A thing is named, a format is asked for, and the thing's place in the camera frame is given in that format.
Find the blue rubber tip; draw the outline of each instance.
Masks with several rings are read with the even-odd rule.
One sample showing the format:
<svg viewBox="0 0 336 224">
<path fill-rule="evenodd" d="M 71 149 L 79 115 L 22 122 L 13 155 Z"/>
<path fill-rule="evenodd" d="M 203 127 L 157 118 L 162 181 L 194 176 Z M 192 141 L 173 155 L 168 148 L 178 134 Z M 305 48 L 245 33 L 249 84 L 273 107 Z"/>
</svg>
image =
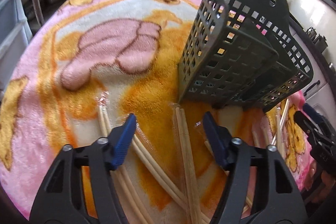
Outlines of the blue rubber tip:
<svg viewBox="0 0 336 224">
<path fill-rule="evenodd" d="M 112 160 L 112 166 L 116 169 L 118 166 L 122 165 L 125 161 L 128 148 L 131 144 L 133 135 L 135 134 L 135 129 L 137 126 L 137 118 L 131 113 L 122 127 L 122 133 L 114 146 L 114 158 Z"/>
</svg>

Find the black handle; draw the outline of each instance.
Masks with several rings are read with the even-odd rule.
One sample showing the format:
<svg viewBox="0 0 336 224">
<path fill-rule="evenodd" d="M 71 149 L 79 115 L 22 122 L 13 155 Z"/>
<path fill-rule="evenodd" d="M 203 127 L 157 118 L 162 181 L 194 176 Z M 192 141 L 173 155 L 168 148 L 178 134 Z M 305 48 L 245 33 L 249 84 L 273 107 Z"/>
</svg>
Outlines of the black handle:
<svg viewBox="0 0 336 224">
<path fill-rule="evenodd" d="M 320 80 L 318 80 L 317 82 L 315 82 L 314 84 L 312 84 L 310 87 L 308 87 L 308 89 L 304 92 L 304 94 L 303 94 L 303 96 L 307 96 L 307 92 L 309 91 L 309 90 L 311 90 L 313 87 L 315 87 L 316 85 L 319 85 L 319 84 L 321 84 L 321 81 Z"/>
</svg>

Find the cabinet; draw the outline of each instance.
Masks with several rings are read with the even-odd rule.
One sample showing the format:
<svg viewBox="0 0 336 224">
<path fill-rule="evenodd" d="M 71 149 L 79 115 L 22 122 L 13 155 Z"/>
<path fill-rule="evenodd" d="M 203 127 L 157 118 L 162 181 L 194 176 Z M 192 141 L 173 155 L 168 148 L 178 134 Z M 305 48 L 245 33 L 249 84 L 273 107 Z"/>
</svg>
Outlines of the cabinet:
<svg viewBox="0 0 336 224">
<path fill-rule="evenodd" d="M 313 96 L 316 92 L 318 92 L 320 89 L 322 89 L 327 82 L 322 74 L 322 71 L 319 68 L 319 65 L 316 63 L 315 59 L 311 55 L 310 51 L 308 50 L 304 42 L 298 36 L 298 34 L 295 34 L 293 37 L 298 42 L 298 44 L 301 46 L 302 50 L 307 54 L 307 57 L 310 60 L 310 63 L 314 70 L 314 77 L 312 81 L 302 89 L 305 95 L 304 98 L 307 100 L 308 98 Z M 314 85 L 314 87 L 311 90 L 307 91 L 307 89 L 311 87 L 313 84 L 316 84 L 316 85 Z"/>
<path fill-rule="evenodd" d="M 318 113 L 329 120 L 333 128 L 336 128 L 336 105 L 333 100 L 329 84 L 324 85 L 318 92 L 311 96 L 306 102 Z"/>
</svg>

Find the hand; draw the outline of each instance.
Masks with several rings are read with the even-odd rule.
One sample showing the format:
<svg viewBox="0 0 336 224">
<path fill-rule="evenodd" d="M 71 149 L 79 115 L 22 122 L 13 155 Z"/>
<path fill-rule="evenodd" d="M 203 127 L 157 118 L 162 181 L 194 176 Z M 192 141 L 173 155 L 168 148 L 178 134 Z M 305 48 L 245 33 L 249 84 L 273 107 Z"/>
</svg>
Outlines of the hand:
<svg viewBox="0 0 336 224">
<path fill-rule="evenodd" d="M 316 161 L 313 161 L 310 165 L 310 170 L 304 182 L 304 187 L 307 190 L 310 190 L 311 186 L 313 185 L 316 169 Z M 329 195 L 331 189 L 334 187 L 335 178 L 332 175 L 329 175 L 326 171 L 322 172 L 321 179 L 325 184 L 325 187 L 311 200 L 312 203 L 319 203 L 324 201 Z"/>
</svg>

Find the perforated basket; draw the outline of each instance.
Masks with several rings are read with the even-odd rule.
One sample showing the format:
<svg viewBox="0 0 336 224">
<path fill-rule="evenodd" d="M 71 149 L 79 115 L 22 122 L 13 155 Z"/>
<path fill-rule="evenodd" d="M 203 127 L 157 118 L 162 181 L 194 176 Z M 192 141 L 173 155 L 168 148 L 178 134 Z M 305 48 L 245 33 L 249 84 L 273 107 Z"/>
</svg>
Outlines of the perforated basket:
<svg viewBox="0 0 336 224">
<path fill-rule="evenodd" d="M 313 69 L 289 32 L 288 17 L 286 0 L 202 0 L 178 65 L 179 100 L 268 111 L 306 86 Z M 268 82 L 267 75 L 275 78 Z"/>
</svg>

